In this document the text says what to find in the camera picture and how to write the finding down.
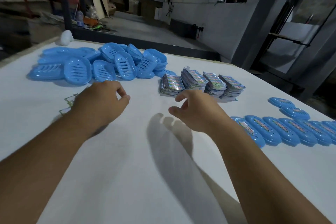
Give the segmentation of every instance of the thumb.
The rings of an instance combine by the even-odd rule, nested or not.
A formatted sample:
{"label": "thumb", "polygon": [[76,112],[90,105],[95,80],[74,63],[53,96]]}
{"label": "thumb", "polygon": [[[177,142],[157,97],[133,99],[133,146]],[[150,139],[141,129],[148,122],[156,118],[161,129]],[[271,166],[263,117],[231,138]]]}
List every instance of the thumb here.
{"label": "thumb", "polygon": [[119,115],[121,115],[122,112],[125,110],[125,108],[127,107],[130,99],[131,99],[130,95],[124,95],[121,99],[118,100]]}
{"label": "thumb", "polygon": [[176,118],[179,118],[180,120],[182,119],[183,110],[181,108],[177,106],[172,106],[169,107],[168,111],[171,115],[175,116]]}

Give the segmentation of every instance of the white tabletop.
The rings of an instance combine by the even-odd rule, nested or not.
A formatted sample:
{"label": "white tabletop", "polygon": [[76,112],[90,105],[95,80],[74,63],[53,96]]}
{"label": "white tabletop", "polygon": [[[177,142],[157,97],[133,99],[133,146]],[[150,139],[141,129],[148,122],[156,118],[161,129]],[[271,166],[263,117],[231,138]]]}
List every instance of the white tabletop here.
{"label": "white tabletop", "polygon": [[[26,78],[48,44],[0,69],[0,159],[27,143],[67,107],[64,98],[81,92],[65,81]],[[75,41],[68,47],[98,48]],[[229,116],[285,117],[267,102],[285,98],[312,120],[331,120],[247,71],[232,65],[167,55],[167,69],[179,74],[230,75],[246,86],[237,102],[219,103]],[[159,78],[121,82],[131,100],[124,113],[78,151],[42,213],[42,223],[226,223],[202,178],[203,171],[232,201],[238,201],[221,155],[203,133],[174,121],[168,108],[180,106],[158,93]],[[192,155],[192,160],[179,141]],[[336,224],[336,146],[265,146],[274,165],[331,222]]]}

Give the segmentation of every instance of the gray floor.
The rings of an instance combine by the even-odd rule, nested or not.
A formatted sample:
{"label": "gray floor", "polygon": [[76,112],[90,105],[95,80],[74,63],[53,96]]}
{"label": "gray floor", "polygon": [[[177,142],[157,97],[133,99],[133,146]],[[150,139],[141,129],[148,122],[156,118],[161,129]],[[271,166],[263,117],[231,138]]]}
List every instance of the gray floor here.
{"label": "gray floor", "polygon": [[168,25],[161,21],[146,20],[141,16],[115,12],[114,16],[104,18],[101,22],[110,30],[115,30],[115,32],[112,33],[118,36],[203,51],[213,51],[211,48],[196,40],[175,35],[167,29]]}

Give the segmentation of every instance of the metal frame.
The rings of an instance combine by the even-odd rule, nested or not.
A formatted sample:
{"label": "metal frame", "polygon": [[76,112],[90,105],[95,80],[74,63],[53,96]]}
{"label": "metal frame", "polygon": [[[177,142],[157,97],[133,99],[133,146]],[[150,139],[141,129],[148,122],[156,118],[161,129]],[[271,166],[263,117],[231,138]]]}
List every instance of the metal frame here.
{"label": "metal frame", "polygon": [[109,42],[114,42],[118,44],[131,43],[141,49],[154,48],[163,53],[170,53],[170,54],[175,54],[175,55],[180,55],[180,56],[201,58],[201,59],[207,59],[207,60],[220,60],[219,53],[213,52],[213,51],[192,49],[192,48],[180,47],[176,45],[150,42],[150,41],[145,41],[145,40],[140,40],[140,39],[117,36],[109,32],[92,31],[92,30],[83,29],[81,27],[77,27],[72,24],[68,0],[61,0],[61,3],[62,3],[62,10],[63,10],[63,16],[64,16],[65,29],[70,30],[72,32],[74,39],[93,41],[93,42],[99,42],[99,43],[109,43]]}

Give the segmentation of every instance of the stack of stickers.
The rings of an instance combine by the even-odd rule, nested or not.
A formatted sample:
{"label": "stack of stickers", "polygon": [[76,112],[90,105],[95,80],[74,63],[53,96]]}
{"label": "stack of stickers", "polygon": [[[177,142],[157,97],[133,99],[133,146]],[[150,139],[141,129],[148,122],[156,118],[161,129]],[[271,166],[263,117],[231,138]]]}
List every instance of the stack of stickers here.
{"label": "stack of stickers", "polygon": [[231,76],[219,75],[219,78],[227,85],[227,89],[224,91],[224,95],[222,95],[220,98],[228,101],[238,101],[236,97],[238,97],[246,87],[233,79]]}
{"label": "stack of stickers", "polygon": [[164,74],[160,82],[160,93],[176,96],[183,90],[185,90],[185,87],[180,76]]}
{"label": "stack of stickers", "polygon": [[204,92],[205,86],[209,82],[198,71],[184,68],[181,72],[182,82],[187,90],[201,90]]}
{"label": "stack of stickers", "polygon": [[225,82],[223,82],[218,76],[216,76],[216,74],[203,72],[203,76],[209,81],[208,84],[205,86],[205,93],[208,93],[215,98],[219,98],[224,94],[227,86]]}

